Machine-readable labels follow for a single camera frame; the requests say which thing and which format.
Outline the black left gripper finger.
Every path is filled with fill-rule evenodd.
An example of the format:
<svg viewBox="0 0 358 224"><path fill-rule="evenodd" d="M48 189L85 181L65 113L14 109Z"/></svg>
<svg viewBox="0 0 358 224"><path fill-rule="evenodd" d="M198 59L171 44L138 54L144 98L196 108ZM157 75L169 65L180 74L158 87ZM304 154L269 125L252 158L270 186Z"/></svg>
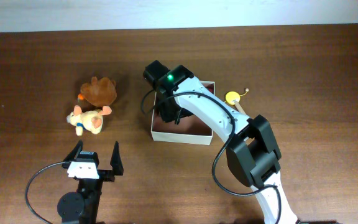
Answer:
<svg viewBox="0 0 358 224"><path fill-rule="evenodd" d="M74 161L78 154L82 151L83 148L83 141L79 140L74 149L64 158L64 162L71 162Z"/></svg>
<svg viewBox="0 0 358 224"><path fill-rule="evenodd" d="M124 167L121 161L121 155L119 152L119 143L116 141L114 144L114 149L112 152L110 165L112 167L112 171L114 175L123 175L124 174Z"/></svg>

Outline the white box with maroon interior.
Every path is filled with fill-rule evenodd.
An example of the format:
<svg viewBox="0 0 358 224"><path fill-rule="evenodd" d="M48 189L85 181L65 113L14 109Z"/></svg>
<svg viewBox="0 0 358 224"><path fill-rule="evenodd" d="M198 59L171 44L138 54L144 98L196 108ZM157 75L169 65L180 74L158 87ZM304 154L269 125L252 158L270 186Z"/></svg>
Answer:
<svg viewBox="0 0 358 224"><path fill-rule="evenodd" d="M197 116L180 119L179 124L162 120L158 109L152 112L150 132L154 141L210 145L214 131Z"/></svg>

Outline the cream plush mouse toy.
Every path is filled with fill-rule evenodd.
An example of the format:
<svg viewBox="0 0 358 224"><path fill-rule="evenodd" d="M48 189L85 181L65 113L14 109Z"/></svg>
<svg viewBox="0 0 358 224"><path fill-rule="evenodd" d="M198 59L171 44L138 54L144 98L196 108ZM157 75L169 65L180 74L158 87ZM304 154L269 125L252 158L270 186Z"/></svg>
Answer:
<svg viewBox="0 0 358 224"><path fill-rule="evenodd" d="M82 136L83 131L87 130L92 134L99 134L103 127L103 116L112 113L109 106L103 106L102 109L82 112L80 106L76 105L73 111L66 117L67 123L75 127L77 136Z"/></svg>

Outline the yellow wooden rattle drum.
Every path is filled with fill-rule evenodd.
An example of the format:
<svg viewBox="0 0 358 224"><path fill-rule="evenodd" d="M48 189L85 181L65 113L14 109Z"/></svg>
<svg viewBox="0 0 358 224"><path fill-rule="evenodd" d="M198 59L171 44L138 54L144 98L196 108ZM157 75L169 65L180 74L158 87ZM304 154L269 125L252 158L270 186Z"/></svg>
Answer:
<svg viewBox="0 0 358 224"><path fill-rule="evenodd" d="M238 110L238 112L242 114L246 114L246 112L244 111L244 109L242 108L239 102L241 100L241 97L246 96L248 92L249 92L248 88L245 88L243 93L238 93L236 91L229 91L225 95L225 103L229 105L233 105Z"/></svg>

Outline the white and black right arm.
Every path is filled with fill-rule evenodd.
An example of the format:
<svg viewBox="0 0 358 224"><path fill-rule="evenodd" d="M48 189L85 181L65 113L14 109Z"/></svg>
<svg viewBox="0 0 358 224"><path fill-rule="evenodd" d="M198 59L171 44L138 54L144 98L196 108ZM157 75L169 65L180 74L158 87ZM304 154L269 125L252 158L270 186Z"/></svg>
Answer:
<svg viewBox="0 0 358 224"><path fill-rule="evenodd" d="M213 161L212 174L225 154L232 175L252 189L249 195L256 196L265 223L300 222L282 187L282 154L266 118L250 118L229 107L182 65L170 70L155 60L146 66L143 76L156 93L153 108L164 122L178 124L193 114L221 138L224 145Z"/></svg>

